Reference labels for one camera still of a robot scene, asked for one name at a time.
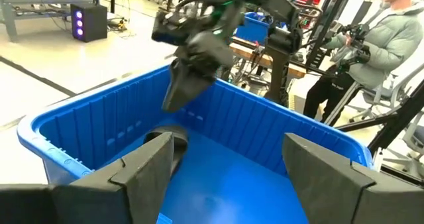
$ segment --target bin floor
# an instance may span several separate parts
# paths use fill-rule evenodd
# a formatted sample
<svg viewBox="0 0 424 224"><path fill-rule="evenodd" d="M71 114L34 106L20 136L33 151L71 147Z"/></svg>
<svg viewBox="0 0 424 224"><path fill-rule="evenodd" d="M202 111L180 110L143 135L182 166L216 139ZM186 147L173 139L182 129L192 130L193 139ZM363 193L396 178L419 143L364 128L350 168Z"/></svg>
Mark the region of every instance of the bin floor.
<svg viewBox="0 0 424 224"><path fill-rule="evenodd" d="M307 223L288 178L193 131L162 213L174 224Z"/></svg>

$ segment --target blue box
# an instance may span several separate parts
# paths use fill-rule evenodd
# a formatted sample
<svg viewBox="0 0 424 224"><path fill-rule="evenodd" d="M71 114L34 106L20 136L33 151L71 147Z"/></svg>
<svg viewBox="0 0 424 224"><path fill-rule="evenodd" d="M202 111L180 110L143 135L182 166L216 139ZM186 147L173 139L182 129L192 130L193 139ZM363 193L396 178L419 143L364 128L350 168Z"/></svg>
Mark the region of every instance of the blue box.
<svg viewBox="0 0 424 224"><path fill-rule="evenodd" d="M50 183L69 184L138 148L158 125L185 127L189 148L161 210L184 224L307 223L282 160L284 133L372 165L346 134L222 81L165 113L169 81L163 67L57 103L25 117L19 140L43 159Z"/></svg>
<svg viewBox="0 0 424 224"><path fill-rule="evenodd" d="M244 16L244 24L237 28L235 36L249 42L258 42L260 45L264 45L270 25L261 22L260 20L262 18L264 18L264 16L255 12L246 13Z"/></svg>

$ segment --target wooden table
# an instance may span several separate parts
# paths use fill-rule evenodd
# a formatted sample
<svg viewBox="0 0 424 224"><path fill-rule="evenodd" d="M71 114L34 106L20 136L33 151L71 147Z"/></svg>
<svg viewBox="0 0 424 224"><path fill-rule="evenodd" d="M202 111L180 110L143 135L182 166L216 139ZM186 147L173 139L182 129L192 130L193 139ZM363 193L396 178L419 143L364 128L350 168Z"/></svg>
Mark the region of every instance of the wooden table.
<svg viewBox="0 0 424 224"><path fill-rule="evenodd" d="M242 40L240 38L233 37L233 40L240 40L240 41L243 41L244 43L249 43L249 44L254 46L253 43ZM249 49L245 46L241 46L239 44L232 43L232 44L230 44L230 48L236 55L239 55L240 57L242 57L246 60L249 60L252 57L253 50ZM259 61L259 66L272 69L272 58L270 56L266 55L266 54L263 55L262 59ZM292 78L299 79L299 78L303 78L305 76L305 74L306 74L305 69L300 68L300 67L293 65L293 64L289 64L288 76L290 76Z"/></svg>

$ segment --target white floor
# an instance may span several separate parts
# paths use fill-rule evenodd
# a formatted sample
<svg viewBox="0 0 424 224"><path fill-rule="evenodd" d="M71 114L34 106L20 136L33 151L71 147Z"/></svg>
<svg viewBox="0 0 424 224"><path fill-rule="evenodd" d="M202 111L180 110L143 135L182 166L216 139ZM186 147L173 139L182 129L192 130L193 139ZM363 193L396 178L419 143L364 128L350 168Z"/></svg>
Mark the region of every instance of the white floor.
<svg viewBox="0 0 424 224"><path fill-rule="evenodd" d="M117 6L117 13L127 15L128 9ZM129 72L142 74L163 66L169 62L164 58L175 49L151 41L153 18L136 10L131 12L131 32L110 32L107 40L87 44L74 40L70 24L59 19L19 21L17 25L20 41L16 44L8 42L5 27L0 25L0 56L73 93L119 79ZM304 96L315 80L316 77L307 76L292 89ZM3 98L0 103L0 184L46 183L41 159L19 144L13 121L67 95L3 63L0 63L0 95ZM360 96L353 102L366 106ZM346 124L354 113L346 109L338 125ZM374 127L350 135L368 144L377 131ZM394 146L403 153L408 152L399 140Z"/></svg>

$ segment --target black pants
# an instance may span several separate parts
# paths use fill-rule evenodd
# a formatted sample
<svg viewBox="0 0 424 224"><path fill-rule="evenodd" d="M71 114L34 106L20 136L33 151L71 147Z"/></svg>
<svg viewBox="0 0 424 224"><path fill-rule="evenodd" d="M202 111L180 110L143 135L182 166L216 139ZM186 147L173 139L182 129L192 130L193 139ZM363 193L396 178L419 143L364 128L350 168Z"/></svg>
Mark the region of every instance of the black pants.
<svg viewBox="0 0 424 224"><path fill-rule="evenodd" d="M331 66L327 71L334 73L336 71L336 66ZM327 105L324 108L323 119L321 122L325 122L328 116L331 114L333 109L337 106L340 100L343 98L347 90L353 85L355 81L353 78L347 74L343 73L337 78L332 78L328 76L322 76L315 85L308 91L305 101L305 108L303 109L303 114L312 119L317 115L319 104L327 101ZM357 89L351 97L349 97L347 103L349 103L355 95L359 92ZM329 124L333 126L337 120L340 118L341 111Z"/></svg>

